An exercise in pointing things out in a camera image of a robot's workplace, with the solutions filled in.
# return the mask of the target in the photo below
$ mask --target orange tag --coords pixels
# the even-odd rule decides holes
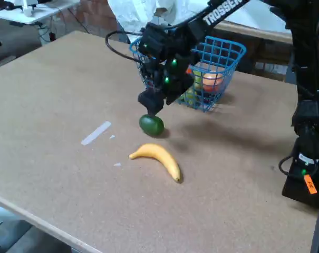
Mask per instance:
[[[316,194],[317,190],[315,188],[315,185],[313,183],[313,180],[312,180],[311,176],[310,175],[305,175],[304,178],[305,178],[305,182],[306,182],[306,185],[308,187],[309,192],[311,194]]]

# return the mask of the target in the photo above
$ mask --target white tape strip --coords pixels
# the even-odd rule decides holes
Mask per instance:
[[[106,129],[111,126],[111,123],[109,121],[105,121],[102,125],[100,125],[95,131],[93,131],[91,134],[86,137],[81,144],[82,145],[88,145],[90,142],[95,140],[101,133],[103,133]]]

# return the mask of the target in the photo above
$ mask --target blue wire basket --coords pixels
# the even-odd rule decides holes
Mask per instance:
[[[130,50],[135,59],[145,61],[147,56],[138,52],[140,38],[130,44]],[[201,60],[195,66],[189,66],[188,73],[195,77],[195,82],[177,99],[179,104],[185,104],[204,112],[211,110],[223,95],[230,83],[233,73],[246,53],[245,46],[228,40],[207,36],[193,51],[198,52]],[[142,77],[148,88],[153,88],[151,80]]]

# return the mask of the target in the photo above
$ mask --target banana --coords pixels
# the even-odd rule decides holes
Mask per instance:
[[[129,155],[130,159],[137,157],[151,157],[160,161],[168,170],[174,181],[180,181],[180,169],[173,156],[161,145],[144,144],[135,153]]]

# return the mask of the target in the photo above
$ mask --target brick wall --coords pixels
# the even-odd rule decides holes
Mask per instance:
[[[103,28],[108,31],[117,30],[118,24],[108,0],[81,0],[78,7],[72,9],[78,20],[87,27]],[[76,22],[69,12],[64,12],[68,22]]]

